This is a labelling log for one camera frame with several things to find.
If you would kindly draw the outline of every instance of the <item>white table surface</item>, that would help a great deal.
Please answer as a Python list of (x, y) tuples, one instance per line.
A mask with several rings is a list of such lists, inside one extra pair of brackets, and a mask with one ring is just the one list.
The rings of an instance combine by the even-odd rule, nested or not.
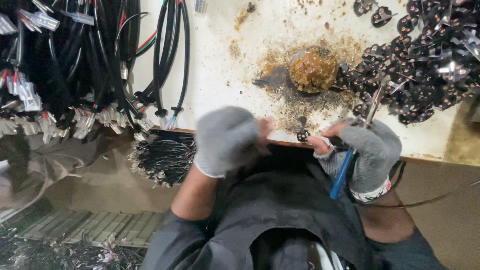
[[(253, 0), (256, 10), (235, 29), (237, 18), (245, 14), (247, 0), (208, 0), (206, 16), (193, 12), (193, 1), (186, 0), (191, 24), (191, 64), (185, 108), (178, 118), (178, 128), (195, 130), (196, 121), (214, 108), (235, 105), (249, 109), (256, 116), (272, 115), (277, 119), (277, 130), (271, 139), (296, 142), (296, 134), (287, 131), (292, 119), (304, 115), (285, 105), (282, 98), (267, 93), (252, 84), (264, 69), (264, 59), (271, 55), (284, 55), (285, 51), (307, 45), (318, 45), (322, 39), (339, 57), (358, 60), (360, 53), (373, 43), (390, 44), (398, 36), (396, 24), (406, 15), (407, 0), (379, 0), (399, 13), (382, 28), (373, 28), (370, 22), (373, 12), (357, 17), (353, 12), (354, 0), (323, 0), (313, 4), (298, 0)], [(143, 43), (156, 29), (161, 7), (159, 0), (142, 0), (142, 11), (150, 12), (142, 19), (140, 41)], [(175, 63), (162, 90), (165, 108), (176, 106), (183, 80), (184, 38), (180, 32), (180, 45)], [(240, 55), (231, 55), (230, 47), (240, 49)], [(129, 91), (143, 91), (153, 78), (153, 48), (139, 57), (132, 72)], [(147, 117), (159, 125), (156, 108), (146, 110)], [(305, 115), (311, 124), (313, 135), (328, 127), (348, 111), (345, 106), (308, 111)], [(396, 116), (388, 115), (381, 106), (375, 118), (389, 125), (400, 137), (403, 157), (422, 160), (443, 160), (457, 107), (436, 111), (428, 121), (404, 126)]]

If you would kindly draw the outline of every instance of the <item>tiled floor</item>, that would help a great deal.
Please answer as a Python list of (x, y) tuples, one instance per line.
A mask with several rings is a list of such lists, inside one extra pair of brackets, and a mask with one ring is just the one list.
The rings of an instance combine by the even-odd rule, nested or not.
[[(100, 157), (83, 178), (68, 177), (51, 186), (46, 196), (56, 207), (89, 211), (165, 212), (178, 190), (152, 189), (152, 182), (130, 171), (127, 145)], [(480, 179), (480, 168), (448, 164), (409, 163), (398, 192), (404, 203), (441, 195)], [(480, 265), (480, 185), (431, 205), (409, 209), (437, 257), (450, 269)]]

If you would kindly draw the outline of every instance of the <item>gray work glove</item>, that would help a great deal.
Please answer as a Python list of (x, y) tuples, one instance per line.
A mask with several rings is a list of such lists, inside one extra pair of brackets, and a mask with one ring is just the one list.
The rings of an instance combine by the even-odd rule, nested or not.
[[(341, 123), (323, 132), (322, 136), (338, 136), (358, 151), (359, 157), (350, 182), (355, 198), (368, 201), (390, 189), (388, 174), (400, 159), (402, 144), (387, 125), (374, 120), (370, 130), (366, 130)], [(309, 137), (308, 140), (315, 146), (314, 156), (325, 172), (335, 179), (347, 153), (335, 152), (322, 139)]]
[(197, 125), (194, 163), (207, 176), (225, 177), (233, 169), (255, 160), (259, 143), (271, 132), (271, 119), (260, 119), (239, 107), (225, 107), (203, 116)]

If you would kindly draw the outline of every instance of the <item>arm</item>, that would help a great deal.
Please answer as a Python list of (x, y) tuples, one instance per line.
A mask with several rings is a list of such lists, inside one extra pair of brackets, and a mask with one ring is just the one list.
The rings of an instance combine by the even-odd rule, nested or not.
[[(385, 180), (393, 164), (400, 158), (401, 144), (398, 137), (385, 124), (374, 121), (371, 130), (364, 130), (347, 123), (332, 126), (322, 133), (325, 137), (338, 136), (359, 152), (349, 187), (356, 199), (368, 202), (385, 194), (390, 188)], [(315, 157), (327, 174), (335, 178), (345, 158), (336, 153), (322, 139), (309, 137), (315, 148)], [(379, 197), (376, 204), (400, 205), (395, 192)], [(440, 270), (432, 248), (415, 227), (405, 209), (359, 207), (358, 213), (367, 242), (373, 251), (374, 264), (388, 270)]]
[(203, 174), (196, 165), (188, 172), (170, 206), (178, 217), (188, 221), (204, 220), (212, 213), (218, 179)]
[[(390, 188), (386, 180), (394, 163), (400, 158), (401, 144), (395, 133), (385, 124), (374, 121), (370, 130), (340, 123), (322, 133), (325, 137), (338, 136), (359, 152), (354, 173), (349, 184), (355, 197), (368, 202), (385, 194)], [(309, 137), (315, 146), (316, 156), (325, 172), (332, 178), (338, 174), (338, 168), (345, 153), (336, 153), (323, 140)], [(381, 205), (399, 205), (401, 201), (395, 193), (381, 197), (376, 201)], [(358, 208), (365, 235), (382, 243), (397, 243), (413, 235), (415, 224), (405, 209)]]
[[(395, 192), (378, 199), (376, 204), (400, 205)], [(405, 209), (359, 207), (358, 212), (365, 236), (380, 243), (399, 243), (409, 239), (415, 232), (415, 223)]]
[(142, 270), (187, 269), (208, 242), (205, 221), (215, 203), (219, 178), (245, 165), (266, 142), (271, 119), (256, 121), (247, 110), (226, 107), (202, 117), (194, 164), (155, 234)]

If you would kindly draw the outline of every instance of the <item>forearm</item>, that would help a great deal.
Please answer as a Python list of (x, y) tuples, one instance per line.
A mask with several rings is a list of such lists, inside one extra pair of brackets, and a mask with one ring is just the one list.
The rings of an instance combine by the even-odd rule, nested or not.
[[(400, 205), (395, 192), (380, 198), (375, 204)], [(409, 239), (415, 231), (415, 223), (405, 209), (359, 207), (358, 212), (365, 236), (380, 243), (398, 243)]]
[(210, 216), (215, 203), (217, 179), (204, 175), (193, 165), (171, 204), (172, 212), (188, 221)]

